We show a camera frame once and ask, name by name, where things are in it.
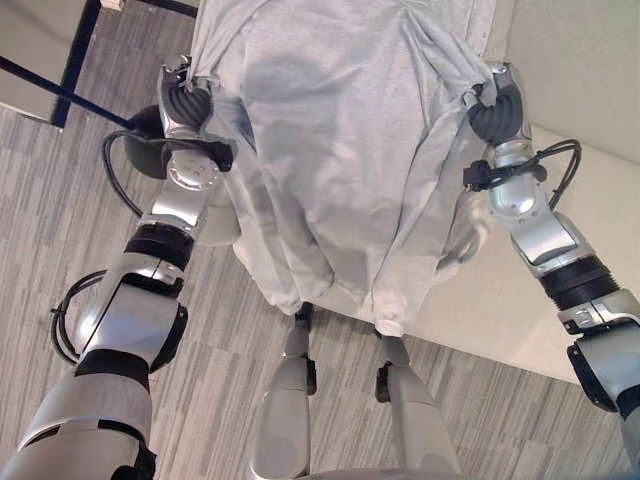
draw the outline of black clamp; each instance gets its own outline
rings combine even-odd
[[[462,183],[472,192],[481,192],[502,185],[511,177],[532,173],[539,182],[547,179],[547,170],[539,163],[491,168],[486,160],[476,160],[462,172]]]

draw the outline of black rubber joint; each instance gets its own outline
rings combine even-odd
[[[98,373],[130,378],[149,391],[149,365],[137,355],[109,349],[93,350],[78,364],[74,377]]]
[[[179,228],[165,224],[142,225],[133,234],[125,253],[143,253],[160,258],[180,270],[187,267],[193,250],[193,238]]]
[[[609,269],[592,255],[554,270],[542,277],[540,283],[560,310],[567,310],[620,288]]]

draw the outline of black pole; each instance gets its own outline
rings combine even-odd
[[[90,102],[89,100],[82,98],[73,92],[69,92],[68,90],[65,90],[64,88],[60,87],[59,85],[56,85],[52,81],[47,80],[46,78],[41,77],[40,75],[33,73],[32,71],[27,70],[24,67],[21,67],[17,63],[12,62],[8,58],[0,56],[0,68],[23,80],[26,80],[29,83],[32,83],[40,88],[43,88],[46,91],[51,92],[60,98],[64,98],[65,100],[71,103],[74,103],[86,110],[89,110],[90,112],[93,112],[96,115],[106,118],[107,120],[111,120],[113,123],[117,123],[118,125],[126,128],[127,130],[133,130],[135,128],[135,125],[131,123],[129,120],[127,120],[126,118],[119,117],[118,115],[111,113],[109,110],[105,110],[104,108],[100,107],[99,105],[96,105],[95,103]]]

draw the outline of white cloth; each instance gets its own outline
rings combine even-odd
[[[466,2],[460,28],[474,53],[447,30],[462,23],[456,9],[438,11],[451,2],[428,3],[201,8],[191,73],[213,82],[205,131],[235,150],[225,178],[241,229],[234,250],[285,313],[338,288],[370,305],[383,334],[402,335],[451,258],[445,246],[467,238],[468,259],[480,243],[484,220],[452,223],[462,169],[484,149],[461,101],[491,79],[477,56],[482,17]]]

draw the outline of silver metal part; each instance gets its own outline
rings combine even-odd
[[[121,283],[80,358],[92,350],[111,349],[131,353],[151,365],[177,312],[176,299]]]
[[[113,268],[110,268],[98,285],[95,297],[83,312],[75,333],[75,345],[79,351],[84,351],[92,338],[98,324],[104,316],[111,299],[114,297],[122,278],[128,273],[136,273],[147,278],[169,281],[172,278],[183,278],[180,270],[170,271],[166,262],[159,258],[141,253],[124,253]]]
[[[640,303],[627,289],[617,290],[604,297],[577,305],[558,313],[560,321],[569,329],[573,321],[586,330],[621,318],[629,318],[640,325]]]
[[[640,325],[629,322],[576,341],[609,398],[640,385]]]
[[[382,348],[384,348],[385,359],[396,367],[408,367],[410,365],[409,353],[400,338],[383,335]]]
[[[151,432],[151,397],[135,380],[99,373],[68,374],[44,398],[20,442],[22,449],[52,427],[71,428],[78,422],[112,420],[137,430],[148,442]]]
[[[595,251],[593,250],[591,245],[589,245],[580,230],[578,230],[578,228],[573,224],[573,222],[571,222],[571,220],[569,220],[565,215],[561,213],[553,213],[553,215],[560,222],[564,230],[571,236],[571,238],[573,239],[573,243],[575,244],[575,248],[564,251],[559,255],[553,257],[550,257],[550,255],[546,255],[550,258],[547,258],[543,263],[539,265],[532,265],[527,261],[527,258],[519,251],[518,245],[514,243],[516,251],[518,251],[518,253],[525,260],[525,263],[527,264],[529,270],[535,278],[540,278],[541,276],[557,270],[558,268],[565,267],[575,262],[576,260],[595,254]]]
[[[309,352],[309,330],[302,325],[296,325],[287,337],[284,347],[285,357],[301,357]]]
[[[388,388],[395,441],[403,468],[459,473],[460,465],[440,409],[426,385],[408,365],[400,338],[383,337],[388,357],[401,365],[388,367]]]
[[[20,450],[0,480],[106,480],[121,465],[133,466],[139,449],[129,435],[78,422]]]
[[[528,140],[513,140],[494,150],[496,167],[519,165],[533,156]],[[507,227],[526,262],[539,266],[577,244],[549,209],[546,195],[531,173],[511,178],[489,192],[491,211]]]
[[[273,375],[258,413],[246,480],[293,479],[309,473],[308,350],[309,330],[297,325],[289,332],[285,358]]]
[[[171,158],[168,181],[156,197],[151,214],[171,216],[194,228],[204,217],[209,194],[220,172],[215,163],[198,150],[177,150]]]
[[[208,190],[220,178],[216,163],[199,150],[174,150],[167,170],[171,180],[196,192]]]

